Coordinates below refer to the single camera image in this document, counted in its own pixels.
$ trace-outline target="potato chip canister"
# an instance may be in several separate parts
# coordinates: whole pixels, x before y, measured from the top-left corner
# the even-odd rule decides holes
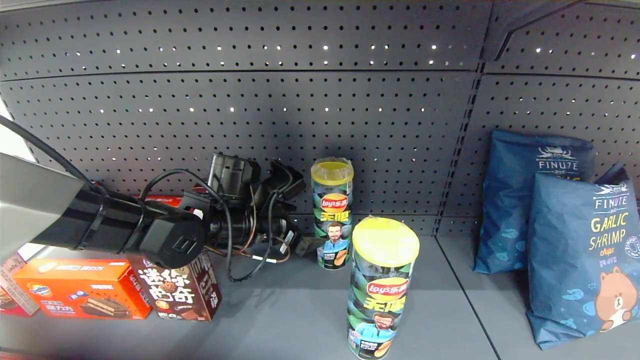
[[[345,158],[319,159],[311,167],[314,231],[326,238],[317,250],[321,267],[344,268],[349,260],[353,214],[353,166]]]
[[[418,236],[402,222],[368,217],[353,230],[348,343],[360,359],[387,354],[419,250]]]

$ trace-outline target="blue chip bag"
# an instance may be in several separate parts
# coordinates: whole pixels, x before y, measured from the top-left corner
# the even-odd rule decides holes
[[[640,220],[618,166],[596,184],[536,174],[527,312],[542,349],[637,320]]]
[[[594,172],[591,142],[494,131],[474,271],[494,274],[526,267],[527,221],[536,173],[590,181]]]

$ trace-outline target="store shelf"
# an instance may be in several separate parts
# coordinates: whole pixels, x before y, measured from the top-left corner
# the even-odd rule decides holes
[[[471,270],[475,249],[471,235],[438,236],[438,242],[501,359],[637,358],[640,323],[630,323],[589,339],[540,350],[533,341],[525,316],[529,297],[526,272],[476,274]]]
[[[403,324],[387,360],[495,359],[462,290],[432,237],[422,237]],[[104,258],[56,249],[48,258]],[[97,359],[352,359],[346,341],[349,269],[329,272],[310,259],[267,264],[241,284],[225,280],[211,323],[161,320],[0,318],[0,347]],[[239,259],[236,276],[254,262]]]

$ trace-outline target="printed man's face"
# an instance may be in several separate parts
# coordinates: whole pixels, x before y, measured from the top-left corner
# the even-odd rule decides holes
[[[373,321],[376,323],[376,327],[380,330],[388,329],[394,324],[394,320],[391,318],[384,318],[382,316],[374,316]]]
[[[340,235],[342,235],[342,228],[340,226],[330,226],[329,227],[329,239],[332,242],[336,242],[340,240]]]

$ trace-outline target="perforated metal panel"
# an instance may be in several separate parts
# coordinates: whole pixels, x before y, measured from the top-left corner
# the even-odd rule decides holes
[[[355,211],[435,214],[472,78],[121,74],[23,80],[5,84],[2,96],[20,123],[112,190],[139,193],[175,167],[206,177],[214,151],[257,158],[264,169],[280,158],[305,175],[316,158],[340,155],[356,168]],[[154,192],[189,188],[175,177]],[[310,194],[294,202],[311,212]]]
[[[622,160],[640,190],[640,84],[561,76],[486,75],[447,199],[446,216],[478,217],[491,130],[591,140],[597,174]]]
[[[475,236],[480,231],[480,218],[443,217],[438,226],[439,235]]]
[[[2,78],[476,68],[490,3],[101,1],[2,15]]]
[[[498,32],[516,31],[485,66],[487,2],[32,8],[0,13],[0,90],[17,122],[121,192],[173,167],[206,176],[214,151],[305,175],[340,155],[356,167],[357,213],[477,217],[496,126],[593,140],[600,170],[622,157],[639,175],[637,81],[618,78],[640,78],[640,10],[614,5],[497,3]]]
[[[359,223],[367,217],[366,215],[354,215],[354,221]],[[433,235],[433,229],[437,217],[435,215],[385,215],[386,218],[404,222],[418,235]],[[314,233],[314,217],[313,215],[292,215],[291,218],[302,229],[304,233]]]
[[[618,4],[580,4],[519,29],[486,71],[640,79],[640,8]]]

